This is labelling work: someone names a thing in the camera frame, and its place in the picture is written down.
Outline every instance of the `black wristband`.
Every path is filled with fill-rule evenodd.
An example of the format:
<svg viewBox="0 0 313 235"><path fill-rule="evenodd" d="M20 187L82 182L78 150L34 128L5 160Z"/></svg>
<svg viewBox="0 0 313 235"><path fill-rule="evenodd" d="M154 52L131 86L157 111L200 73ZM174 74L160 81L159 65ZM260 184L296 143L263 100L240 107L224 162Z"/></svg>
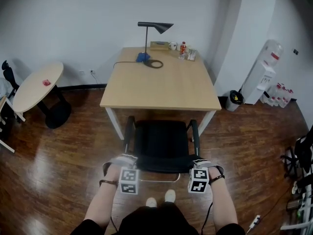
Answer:
<svg viewBox="0 0 313 235"><path fill-rule="evenodd" d="M116 187L118 187L117 181L109 181L109 180L102 179L99 181L99 185L101 186L102 183L107 183L107 184L115 185Z"/></svg>
<svg viewBox="0 0 313 235"><path fill-rule="evenodd" d="M224 176L224 175L220 175L220 176L217 176L217 177L214 178L214 179L211 179L211 180L209 181L209 185L211 185L214 181L217 181L217 180L220 179L220 178L225 178L225 176Z"/></svg>

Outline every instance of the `blue cloth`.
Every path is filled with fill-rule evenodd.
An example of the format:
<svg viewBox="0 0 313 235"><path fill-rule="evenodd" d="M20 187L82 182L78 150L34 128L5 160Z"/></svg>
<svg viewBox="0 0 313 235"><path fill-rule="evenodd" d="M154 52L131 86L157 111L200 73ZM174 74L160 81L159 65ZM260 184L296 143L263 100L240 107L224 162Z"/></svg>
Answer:
<svg viewBox="0 0 313 235"><path fill-rule="evenodd" d="M150 55L149 54L145 54L143 52L139 53L138 56L137 56L137 59L136 59L136 62L143 62L145 61L145 55L146 55L146 60L148 60L150 58Z"/></svg>

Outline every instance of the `black table pedestal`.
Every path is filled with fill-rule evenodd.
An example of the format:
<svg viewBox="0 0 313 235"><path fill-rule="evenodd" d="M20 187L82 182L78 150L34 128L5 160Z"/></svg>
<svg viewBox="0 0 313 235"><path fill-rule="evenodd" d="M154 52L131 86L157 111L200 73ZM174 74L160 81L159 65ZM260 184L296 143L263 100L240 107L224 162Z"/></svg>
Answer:
<svg viewBox="0 0 313 235"><path fill-rule="evenodd" d="M57 86L53 88L53 91L58 96L60 102L53 105L51 109L48 109L42 101L37 104L41 111L46 115L45 124L50 129L55 129L63 125L72 111L71 105L65 100Z"/></svg>

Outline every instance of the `lamp shade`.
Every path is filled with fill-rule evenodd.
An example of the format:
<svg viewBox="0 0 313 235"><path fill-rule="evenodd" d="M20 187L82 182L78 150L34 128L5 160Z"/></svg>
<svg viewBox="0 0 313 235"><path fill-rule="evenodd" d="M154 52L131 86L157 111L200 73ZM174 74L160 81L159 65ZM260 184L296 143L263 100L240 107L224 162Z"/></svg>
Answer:
<svg viewBox="0 0 313 235"><path fill-rule="evenodd" d="M152 22L138 22L138 26L142 27L154 27L156 30L162 34L167 31L170 27L172 27L173 23L152 23Z"/></svg>

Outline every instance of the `wooden floor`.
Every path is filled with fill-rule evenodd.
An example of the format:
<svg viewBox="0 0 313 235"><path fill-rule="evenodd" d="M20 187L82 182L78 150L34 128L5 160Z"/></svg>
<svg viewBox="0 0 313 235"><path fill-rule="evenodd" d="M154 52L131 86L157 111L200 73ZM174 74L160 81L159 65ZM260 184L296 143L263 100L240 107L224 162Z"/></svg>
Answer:
<svg viewBox="0 0 313 235"><path fill-rule="evenodd" d="M15 123L7 143L16 153L0 151L0 227L5 235L69 234L84 218L102 178L101 165L122 152L122 141L99 107L103 90L64 92L72 114L58 129L48 129L37 108ZM57 101L49 95L45 103ZM180 119L198 124L203 112L118 110L122 126L128 115L136 119ZM258 103L231 113L217 112L201 135L201 156L225 168L228 189L239 224L247 230L255 215L265 215L291 184L284 179L279 156L307 133L295 102L285 109ZM117 226L145 204L148 197L162 202L167 189L177 194L176 204L198 232L212 201L188 194L188 175L175 184L141 183L138 196L117 193L112 210ZM290 191L251 234L279 234ZM106 234L114 233L110 225ZM215 234L210 215L204 234Z"/></svg>

